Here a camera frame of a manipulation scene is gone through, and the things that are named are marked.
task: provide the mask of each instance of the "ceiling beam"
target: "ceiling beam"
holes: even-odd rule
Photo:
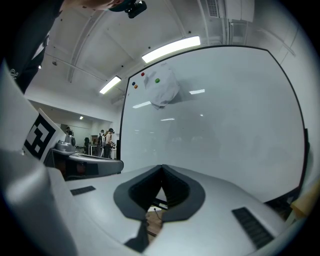
[[[179,15],[177,14],[175,7],[173,6],[171,0],[163,0],[163,1],[165,3],[166,7],[168,8],[168,10],[170,11],[171,16],[174,19],[175,23],[177,24],[177,26],[182,34],[182,37],[186,37],[188,34],[185,30],[184,25],[181,22]]]
[[[85,45],[89,34],[91,33],[93,28],[96,26],[98,21],[101,19],[101,17],[105,13],[107,13],[107,12],[103,11],[103,10],[96,10],[93,13],[93,15],[88,19],[87,23],[85,24],[85,26],[84,26],[84,28],[78,38],[77,43],[75,44],[75,47],[74,47],[74,50],[72,53],[72,57],[71,57],[71,61],[70,61],[71,65],[77,66],[77,62],[80,57],[81,50],[82,50],[83,46]],[[67,80],[70,83],[72,82],[74,71],[75,71],[75,69],[73,67],[70,67],[69,72],[68,72],[68,76],[67,76]]]
[[[197,0],[197,2],[198,2],[198,5],[199,5],[200,13],[201,13],[202,20],[203,20],[203,24],[204,24],[204,30],[205,30],[205,35],[206,35],[206,42],[207,42],[207,45],[209,46],[209,45],[210,45],[209,31],[208,31],[208,25],[207,25],[207,20],[206,20],[205,12],[204,12],[204,9],[203,9],[203,7],[202,7],[201,1],[200,1],[200,0]]]
[[[104,30],[104,33],[105,33],[105,35],[106,35],[107,37],[109,37],[109,39],[111,39],[114,43],[116,43],[116,44],[121,48],[121,50],[123,50],[133,61],[135,60],[135,58],[134,58],[129,52],[127,52],[127,51],[122,47],[122,45],[121,45],[119,42],[117,42],[117,41],[112,37],[111,34],[108,33],[108,31],[105,31],[105,30]]]

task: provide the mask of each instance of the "black vent slot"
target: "black vent slot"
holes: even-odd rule
[[[94,190],[96,190],[96,189],[93,186],[85,186],[85,187],[81,187],[81,188],[72,189],[72,190],[70,190],[70,192],[73,196],[77,196],[77,195],[84,194],[84,193],[94,191]]]
[[[160,165],[120,184],[113,199],[127,218],[144,221],[146,212],[161,188],[162,168]]]
[[[161,171],[154,171],[129,189],[130,198],[146,212],[161,188]]]
[[[247,208],[235,209],[232,210],[232,213],[257,249],[260,249],[274,239]]]
[[[168,205],[168,211],[163,214],[162,222],[189,219],[205,201],[204,188],[196,180],[181,174],[168,165],[162,165],[162,170],[162,187]]]
[[[190,187],[181,178],[173,175],[166,169],[163,170],[162,188],[168,209],[181,204],[190,194]]]

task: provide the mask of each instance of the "black sleeve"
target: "black sleeve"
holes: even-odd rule
[[[34,59],[29,62],[29,65],[24,69],[22,74],[16,79],[16,83],[21,89],[22,93],[25,94],[26,90],[31,83],[34,76],[37,74],[39,70],[39,65],[41,65],[45,56],[44,48]]]
[[[62,3],[63,0],[22,1],[22,6],[19,5],[19,9],[23,10],[21,16],[12,6],[7,10],[11,14],[8,15],[10,22],[6,21],[4,32],[1,31],[5,38],[4,58],[23,92],[44,58],[42,52],[41,56],[33,59],[39,46],[46,41],[56,17],[59,16]]]

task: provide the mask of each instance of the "whiteboard frame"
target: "whiteboard frame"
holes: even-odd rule
[[[122,106],[122,112],[121,112],[121,121],[120,121],[120,134],[119,134],[119,145],[120,145],[120,150],[118,152],[118,160],[121,160],[121,136],[122,136],[122,123],[123,123],[123,118],[124,118],[124,111],[125,111],[125,105],[126,105],[126,98],[127,98],[127,92],[128,92],[128,87],[129,87],[129,81],[132,77],[134,77],[135,75],[143,72],[144,70],[158,64],[161,62],[164,62],[168,59],[174,58],[176,56],[182,55],[182,54],[186,54],[186,53],[190,53],[190,52],[194,52],[194,51],[199,51],[199,50],[203,50],[203,49],[209,49],[209,48],[226,48],[226,47],[237,47],[237,48],[250,48],[250,49],[256,49],[256,50],[261,50],[261,51],[265,51],[268,52],[270,54],[270,56],[273,58],[273,60],[277,63],[277,65],[279,66],[279,68],[282,70],[283,74],[285,75],[286,79],[288,80],[290,87],[293,91],[295,100],[297,102],[298,108],[299,108],[299,112],[300,112],[300,116],[301,116],[301,121],[302,121],[302,126],[303,126],[303,140],[304,140],[304,154],[303,154],[303,164],[302,164],[302,170],[301,170],[301,178],[300,178],[300,182],[298,187],[294,188],[291,191],[288,191],[286,194],[279,196],[278,198],[272,199],[273,200],[277,200],[279,198],[285,197],[287,195],[292,195],[293,194],[293,199],[295,200],[296,198],[298,198],[298,195],[300,194],[301,188],[302,188],[302,184],[304,182],[304,178],[306,175],[306,168],[307,168],[307,162],[308,162],[308,153],[309,153],[309,141],[308,141],[308,129],[306,129],[305,127],[305,121],[304,121],[304,117],[302,114],[302,110],[301,110],[301,106],[296,94],[296,91],[292,85],[292,83],[290,82],[289,77],[287,76],[286,72],[284,71],[284,69],[281,67],[281,65],[279,64],[279,62],[276,60],[276,58],[271,54],[270,51],[268,51],[267,49],[263,49],[263,48],[259,48],[259,47],[252,47],[252,46],[245,46],[245,45],[215,45],[215,46],[205,46],[205,47],[199,47],[196,49],[190,49],[190,50],[186,50],[184,52],[180,52],[174,55],[171,55],[169,57],[160,59],[159,61],[156,61],[150,65],[145,66],[143,69],[139,70],[138,72],[134,73],[133,75],[128,77],[128,82],[126,85],[126,89],[125,89],[125,94],[124,94],[124,102],[123,102],[123,106]]]

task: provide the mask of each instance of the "whiteboard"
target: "whiteboard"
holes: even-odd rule
[[[162,63],[174,72],[180,91],[163,109],[151,104],[133,108],[148,97],[142,71],[129,78],[120,134],[123,172],[173,165],[232,182],[262,202],[299,186],[305,153],[302,115],[268,51],[202,48],[143,72],[150,74]],[[199,90],[204,92],[190,93]]]

